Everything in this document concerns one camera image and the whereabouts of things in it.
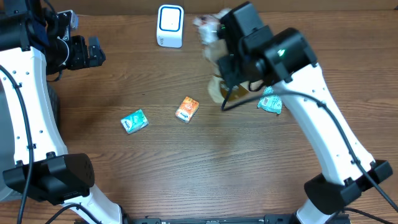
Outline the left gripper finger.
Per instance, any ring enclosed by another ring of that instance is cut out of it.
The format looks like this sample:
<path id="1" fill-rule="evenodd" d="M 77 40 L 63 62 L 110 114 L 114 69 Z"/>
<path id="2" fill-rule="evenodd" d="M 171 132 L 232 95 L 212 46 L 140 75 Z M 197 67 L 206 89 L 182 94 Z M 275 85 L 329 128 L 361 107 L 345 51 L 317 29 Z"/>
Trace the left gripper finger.
<path id="1" fill-rule="evenodd" d="M 100 49 L 99 39 L 96 36 L 89 37 L 88 42 L 90 49 Z"/>
<path id="2" fill-rule="evenodd" d="M 99 67 L 102 66 L 106 60 L 106 56 L 100 46 L 89 46 L 89 66 Z"/>

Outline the brown snack pouch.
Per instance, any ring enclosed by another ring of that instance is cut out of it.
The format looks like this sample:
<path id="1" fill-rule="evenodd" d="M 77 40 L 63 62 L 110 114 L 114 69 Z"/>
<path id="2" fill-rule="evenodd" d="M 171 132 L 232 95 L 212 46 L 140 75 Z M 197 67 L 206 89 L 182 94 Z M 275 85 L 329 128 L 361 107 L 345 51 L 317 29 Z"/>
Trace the brown snack pouch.
<path id="1" fill-rule="evenodd" d="M 193 24 L 197 27 L 198 35 L 201 43 L 205 46 L 203 49 L 203 58 L 210 62 L 213 74 L 208 84 L 208 93 L 215 103 L 222 104 L 229 88 L 222 79 L 216 61 L 222 56 L 226 56 L 227 47 L 224 40 L 217 36 L 217 29 L 220 19 L 225 16 L 231 9 L 222 9 L 217 14 L 207 14 L 194 18 Z"/>

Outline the small orange tissue pack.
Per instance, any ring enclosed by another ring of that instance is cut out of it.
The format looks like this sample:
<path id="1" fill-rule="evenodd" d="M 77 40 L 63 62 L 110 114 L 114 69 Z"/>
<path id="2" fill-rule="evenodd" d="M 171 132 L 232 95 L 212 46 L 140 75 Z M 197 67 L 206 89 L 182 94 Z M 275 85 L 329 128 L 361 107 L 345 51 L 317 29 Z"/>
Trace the small orange tissue pack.
<path id="1" fill-rule="evenodd" d="M 186 96 L 175 112 L 176 117 L 184 123 L 189 123 L 199 108 L 199 102 Z"/>

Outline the teal snack bar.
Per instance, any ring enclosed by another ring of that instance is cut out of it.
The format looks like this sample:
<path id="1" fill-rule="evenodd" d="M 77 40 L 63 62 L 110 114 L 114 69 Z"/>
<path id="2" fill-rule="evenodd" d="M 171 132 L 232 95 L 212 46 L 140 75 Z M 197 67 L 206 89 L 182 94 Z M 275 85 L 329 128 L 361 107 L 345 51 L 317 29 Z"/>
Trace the teal snack bar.
<path id="1" fill-rule="evenodd" d="M 277 95 L 261 98 L 257 107 L 271 113 L 281 114 L 282 100 Z"/>

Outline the small teal tissue pack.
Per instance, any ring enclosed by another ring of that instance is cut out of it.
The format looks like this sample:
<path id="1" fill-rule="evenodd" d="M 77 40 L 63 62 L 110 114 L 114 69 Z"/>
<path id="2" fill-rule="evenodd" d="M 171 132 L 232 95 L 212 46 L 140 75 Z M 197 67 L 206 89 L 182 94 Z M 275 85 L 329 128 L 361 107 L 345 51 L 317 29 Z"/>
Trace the small teal tissue pack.
<path id="1" fill-rule="evenodd" d="M 121 124 L 128 134 L 132 134 L 146 127 L 149 124 L 149 121 L 144 112 L 139 109 L 121 119 Z"/>

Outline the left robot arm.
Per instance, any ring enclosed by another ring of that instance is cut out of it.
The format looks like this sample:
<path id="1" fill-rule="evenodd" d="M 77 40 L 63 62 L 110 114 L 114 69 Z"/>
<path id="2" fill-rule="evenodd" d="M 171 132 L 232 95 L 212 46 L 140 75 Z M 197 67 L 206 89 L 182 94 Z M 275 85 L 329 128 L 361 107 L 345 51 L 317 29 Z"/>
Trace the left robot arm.
<path id="1" fill-rule="evenodd" d="M 90 158 L 69 154 L 48 75 L 99 67 L 96 37 L 72 35 L 78 17 L 40 1 L 9 0 L 1 13 L 1 200 L 28 198 L 73 210 L 87 223 L 128 223 L 95 184 Z"/>

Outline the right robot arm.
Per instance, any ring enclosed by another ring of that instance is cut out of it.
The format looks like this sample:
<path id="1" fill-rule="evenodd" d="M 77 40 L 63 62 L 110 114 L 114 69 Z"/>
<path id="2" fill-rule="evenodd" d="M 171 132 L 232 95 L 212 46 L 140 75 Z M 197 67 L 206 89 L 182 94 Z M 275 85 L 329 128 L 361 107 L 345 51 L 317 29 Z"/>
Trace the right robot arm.
<path id="1" fill-rule="evenodd" d="M 297 29 L 273 34 L 253 4 L 220 19 L 218 37 L 228 52 L 218 59 L 229 88 L 243 82 L 269 86 L 292 113 L 313 147 L 322 171 L 305 183 L 307 201 L 292 214 L 266 215 L 266 223 L 348 223 L 350 204 L 392 175 L 360 144 L 341 114 L 317 57 Z"/>

